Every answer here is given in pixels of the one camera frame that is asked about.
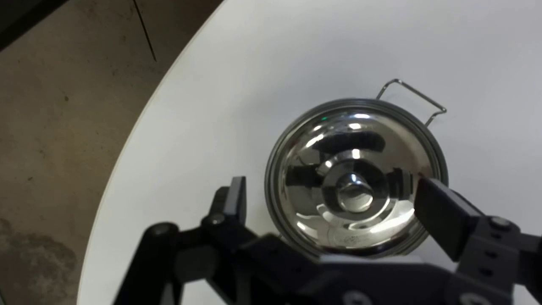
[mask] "concrete floor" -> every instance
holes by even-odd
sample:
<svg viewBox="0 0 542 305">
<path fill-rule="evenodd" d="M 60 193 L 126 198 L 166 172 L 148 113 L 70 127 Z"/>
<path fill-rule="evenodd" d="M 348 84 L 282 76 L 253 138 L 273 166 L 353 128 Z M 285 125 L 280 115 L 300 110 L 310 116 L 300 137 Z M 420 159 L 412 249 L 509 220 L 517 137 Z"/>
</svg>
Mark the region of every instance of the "concrete floor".
<svg viewBox="0 0 542 305">
<path fill-rule="evenodd" d="M 72 0 L 0 52 L 0 289 L 72 305 L 102 191 L 136 118 L 217 0 Z"/>
</svg>

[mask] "white surface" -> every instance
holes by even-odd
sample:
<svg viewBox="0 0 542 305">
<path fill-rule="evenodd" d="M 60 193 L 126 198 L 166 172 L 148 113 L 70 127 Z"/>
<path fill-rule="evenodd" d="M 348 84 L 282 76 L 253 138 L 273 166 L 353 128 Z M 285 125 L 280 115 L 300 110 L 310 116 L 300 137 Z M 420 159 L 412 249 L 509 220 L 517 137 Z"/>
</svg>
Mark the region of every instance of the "white surface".
<svg viewBox="0 0 542 305">
<path fill-rule="evenodd" d="M 310 106 L 375 96 L 395 76 L 449 106 L 432 130 L 451 184 L 542 233 L 541 13 L 537 0 L 227 0 L 171 66 L 117 160 L 78 303 L 111 303 L 141 232 L 161 220 L 197 225 L 234 174 L 249 181 L 248 225 L 275 230 L 263 179 L 276 137 Z M 400 89 L 385 98 L 431 110 Z M 431 242 L 417 254 L 446 264 Z M 192 284 L 185 301 L 217 301 L 205 291 Z"/>
</svg>

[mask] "black metal clamp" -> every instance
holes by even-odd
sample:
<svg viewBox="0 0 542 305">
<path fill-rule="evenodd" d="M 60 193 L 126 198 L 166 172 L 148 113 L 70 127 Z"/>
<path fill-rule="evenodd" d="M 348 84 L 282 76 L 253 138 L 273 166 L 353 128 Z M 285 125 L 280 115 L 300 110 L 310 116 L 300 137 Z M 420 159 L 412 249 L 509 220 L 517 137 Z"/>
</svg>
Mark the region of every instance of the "black metal clamp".
<svg viewBox="0 0 542 305">
<path fill-rule="evenodd" d="M 510 305 L 515 282 L 542 301 L 541 237 L 483 215 L 437 179 L 420 179 L 415 211 L 458 260 L 456 272 L 349 255 L 314 260 L 276 235 L 258 237 L 244 227 L 246 179 L 234 177 L 199 228 L 148 228 L 116 305 L 178 305 L 195 279 L 236 305 Z"/>
</svg>

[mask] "wire handle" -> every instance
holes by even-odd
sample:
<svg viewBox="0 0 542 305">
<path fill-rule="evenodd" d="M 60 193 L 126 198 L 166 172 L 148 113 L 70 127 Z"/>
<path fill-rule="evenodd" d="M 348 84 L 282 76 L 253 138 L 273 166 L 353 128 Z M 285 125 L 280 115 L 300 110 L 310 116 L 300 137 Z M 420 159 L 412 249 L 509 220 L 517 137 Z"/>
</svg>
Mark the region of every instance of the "wire handle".
<svg viewBox="0 0 542 305">
<path fill-rule="evenodd" d="M 426 101 L 429 101 L 429 103 L 434 105 L 436 108 L 439 108 L 437 111 L 434 111 L 434 113 L 427 118 L 426 127 L 429 127 L 437 115 L 442 115 L 442 113 L 448 111 L 448 108 L 446 108 L 444 105 L 441 105 L 441 103 L 436 101 L 434 98 L 424 94 L 420 89 L 410 86 L 409 83 L 402 81 L 400 77 L 393 77 L 392 81 L 385 83 L 385 86 L 383 86 L 383 88 L 380 89 L 380 93 L 376 94 L 376 99 L 380 99 L 380 98 L 385 94 L 385 91 L 388 89 L 388 86 L 392 86 L 393 83 L 402 84 L 404 88 L 410 89 L 412 93 L 419 94 L 420 98 L 424 98 Z"/>
</svg>

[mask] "stainless steel bowl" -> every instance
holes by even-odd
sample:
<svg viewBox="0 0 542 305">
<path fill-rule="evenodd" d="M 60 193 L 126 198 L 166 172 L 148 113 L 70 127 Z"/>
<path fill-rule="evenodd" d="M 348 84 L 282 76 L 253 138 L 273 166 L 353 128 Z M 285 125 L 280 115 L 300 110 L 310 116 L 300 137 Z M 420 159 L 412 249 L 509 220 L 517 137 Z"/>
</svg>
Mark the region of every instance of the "stainless steel bowl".
<svg viewBox="0 0 542 305">
<path fill-rule="evenodd" d="M 448 182 L 431 130 L 400 106 L 348 98 L 312 108 L 278 138 L 266 198 L 282 233 L 304 252 L 387 255 L 426 238 L 414 215 L 420 176 Z"/>
</svg>

